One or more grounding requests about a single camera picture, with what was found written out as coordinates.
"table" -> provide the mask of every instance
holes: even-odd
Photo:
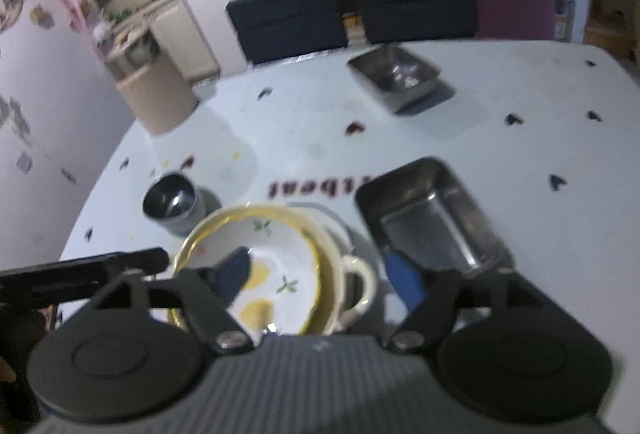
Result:
[[[359,254],[380,267],[354,189],[370,176],[436,156],[492,221],[516,268],[610,349],[616,378],[602,415],[617,432],[637,433],[640,90],[610,56],[588,46],[406,47],[442,68],[452,98],[425,112],[390,114],[346,66],[362,50],[347,50],[226,78],[165,136],[150,138],[135,123],[62,258],[152,246],[175,254],[180,240],[145,220],[141,202],[154,176],[193,155],[189,175],[223,205],[322,204],[353,229]],[[524,123],[507,125],[510,113]],[[356,132],[347,133],[353,122]],[[551,174],[567,185],[553,192]],[[379,300],[371,324],[401,321],[405,309],[385,282]],[[77,307],[63,306],[65,317]]]

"metal cup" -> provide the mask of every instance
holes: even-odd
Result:
[[[200,191],[180,172],[163,175],[146,192],[144,215],[176,236],[188,236],[207,215]]]

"chair backrest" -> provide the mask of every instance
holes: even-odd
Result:
[[[356,0],[372,44],[472,37],[476,0]]]
[[[338,0],[233,0],[226,12],[254,64],[348,44]]]

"dining table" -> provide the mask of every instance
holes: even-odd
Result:
[[[182,244],[143,215],[165,172],[210,205],[315,204],[340,216],[380,288],[356,332],[388,335],[406,308],[358,211],[359,186],[422,157],[444,162],[514,268],[599,338],[614,378],[600,417],[640,431],[640,90],[607,53],[558,42],[403,43],[441,86],[395,114],[348,61],[369,50],[256,66],[215,83],[177,128],[134,122],[89,195],[61,259]],[[170,276],[171,268],[161,276]],[[82,302],[60,306],[66,321]]]

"metal tray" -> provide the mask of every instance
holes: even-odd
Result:
[[[420,267],[475,276],[511,267],[511,254],[451,170],[422,158],[361,186],[356,203],[374,242]]]
[[[440,69],[395,44],[352,58],[348,65],[393,112],[428,96],[438,85]]]

